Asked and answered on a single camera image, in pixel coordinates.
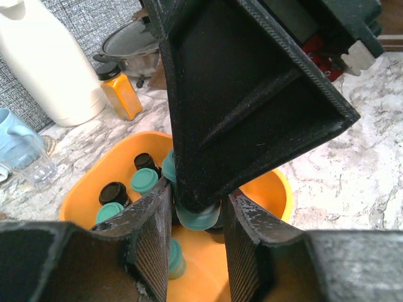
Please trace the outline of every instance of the white jug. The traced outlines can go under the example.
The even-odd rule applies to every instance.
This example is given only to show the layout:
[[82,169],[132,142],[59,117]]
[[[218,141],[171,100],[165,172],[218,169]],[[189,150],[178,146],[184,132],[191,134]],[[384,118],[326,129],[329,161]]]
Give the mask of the white jug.
[[0,1],[0,53],[60,126],[84,123],[107,103],[80,46],[41,0]]

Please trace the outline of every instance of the orange bowl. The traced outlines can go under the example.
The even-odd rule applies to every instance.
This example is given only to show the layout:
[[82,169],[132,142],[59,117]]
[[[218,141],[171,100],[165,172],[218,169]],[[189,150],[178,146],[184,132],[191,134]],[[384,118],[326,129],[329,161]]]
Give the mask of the orange bowl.
[[[158,166],[172,149],[172,137],[147,131],[131,135],[105,154],[71,189],[60,209],[60,220],[72,221],[89,229],[101,205],[102,188],[113,181],[122,182],[136,201],[140,194],[130,188],[136,168],[133,160],[140,153],[149,153]],[[279,170],[265,173],[241,186],[243,193],[267,211],[288,222],[293,208],[291,187]],[[230,301],[225,245],[217,243],[207,232],[173,227],[172,237],[181,244],[186,271],[182,277],[168,282],[167,300],[172,302]]]

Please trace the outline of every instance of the teal bottle cap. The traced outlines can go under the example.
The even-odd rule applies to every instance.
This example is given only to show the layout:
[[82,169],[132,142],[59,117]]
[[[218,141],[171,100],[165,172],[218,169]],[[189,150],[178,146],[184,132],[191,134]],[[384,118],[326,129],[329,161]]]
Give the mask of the teal bottle cap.
[[173,182],[173,184],[176,184],[174,149],[169,151],[167,157],[162,162],[162,174]]
[[179,203],[176,205],[176,214],[181,224],[193,231],[207,230],[213,227],[220,216],[220,203],[213,204],[201,213],[192,213],[182,207]]
[[147,194],[158,181],[158,174],[156,171],[143,168],[138,170],[132,178],[132,189],[139,192],[141,195]]
[[169,249],[169,272],[168,278],[173,280],[181,277],[186,270],[186,262],[183,259],[182,248],[179,242],[171,239],[171,248]]
[[101,223],[121,211],[123,211],[123,206],[120,203],[107,203],[98,211],[95,222],[96,224]]

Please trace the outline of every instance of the yellow bottle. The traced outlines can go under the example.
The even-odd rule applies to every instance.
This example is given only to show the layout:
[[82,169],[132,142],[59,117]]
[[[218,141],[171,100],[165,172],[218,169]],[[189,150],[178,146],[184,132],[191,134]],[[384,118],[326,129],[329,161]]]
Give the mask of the yellow bottle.
[[122,74],[117,63],[103,64],[96,69],[96,74],[103,81],[101,88],[121,119],[131,121],[143,110],[128,77]]

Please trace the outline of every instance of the countertop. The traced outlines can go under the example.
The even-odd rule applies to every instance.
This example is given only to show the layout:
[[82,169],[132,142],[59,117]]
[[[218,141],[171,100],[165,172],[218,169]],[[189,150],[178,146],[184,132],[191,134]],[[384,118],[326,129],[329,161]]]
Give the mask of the countertop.
[[[336,139],[281,166],[295,206],[291,224],[302,229],[403,229],[403,54],[388,53],[361,77],[335,86],[362,118]],[[37,189],[11,177],[0,184],[7,220],[57,220],[64,197],[112,146],[146,130],[171,133],[166,91],[137,91],[144,106],[134,121],[108,106],[91,121],[44,130],[57,141],[51,154],[55,182]]]

